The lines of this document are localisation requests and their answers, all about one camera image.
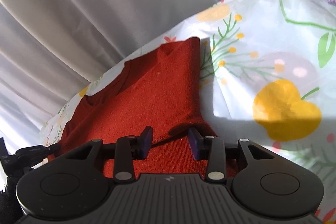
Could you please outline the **red knitted cardigan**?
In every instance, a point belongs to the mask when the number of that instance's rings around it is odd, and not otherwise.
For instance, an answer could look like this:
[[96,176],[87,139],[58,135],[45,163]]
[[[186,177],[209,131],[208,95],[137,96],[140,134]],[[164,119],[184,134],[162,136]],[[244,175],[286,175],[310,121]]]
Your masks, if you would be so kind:
[[166,43],[129,60],[103,90],[83,96],[60,139],[60,154],[90,140],[114,143],[150,126],[153,145],[145,160],[134,161],[135,174],[206,172],[194,159],[188,130],[215,131],[202,118],[199,100],[200,40]]

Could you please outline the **floral white bed sheet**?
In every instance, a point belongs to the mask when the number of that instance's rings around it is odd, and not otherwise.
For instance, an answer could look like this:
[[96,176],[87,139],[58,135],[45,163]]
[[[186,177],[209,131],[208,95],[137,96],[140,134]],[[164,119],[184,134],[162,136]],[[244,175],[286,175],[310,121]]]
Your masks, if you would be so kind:
[[116,140],[113,106],[131,119],[131,103],[149,102],[147,115],[170,118],[158,92],[182,101],[185,62],[173,59],[155,80],[149,72],[106,109],[97,97],[124,68],[143,68],[150,53],[192,36],[200,38],[198,90],[203,119],[227,143],[247,138],[312,171],[323,183],[317,209],[335,223],[335,6],[324,0],[223,0],[145,44],[70,99],[42,129],[45,145],[66,141],[65,151],[99,128]]

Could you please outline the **white curtain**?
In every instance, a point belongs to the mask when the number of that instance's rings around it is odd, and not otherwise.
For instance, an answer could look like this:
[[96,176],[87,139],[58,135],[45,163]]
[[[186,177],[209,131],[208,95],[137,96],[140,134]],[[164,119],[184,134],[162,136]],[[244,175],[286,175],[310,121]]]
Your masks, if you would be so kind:
[[1,137],[37,145],[77,92],[220,0],[1,0]]

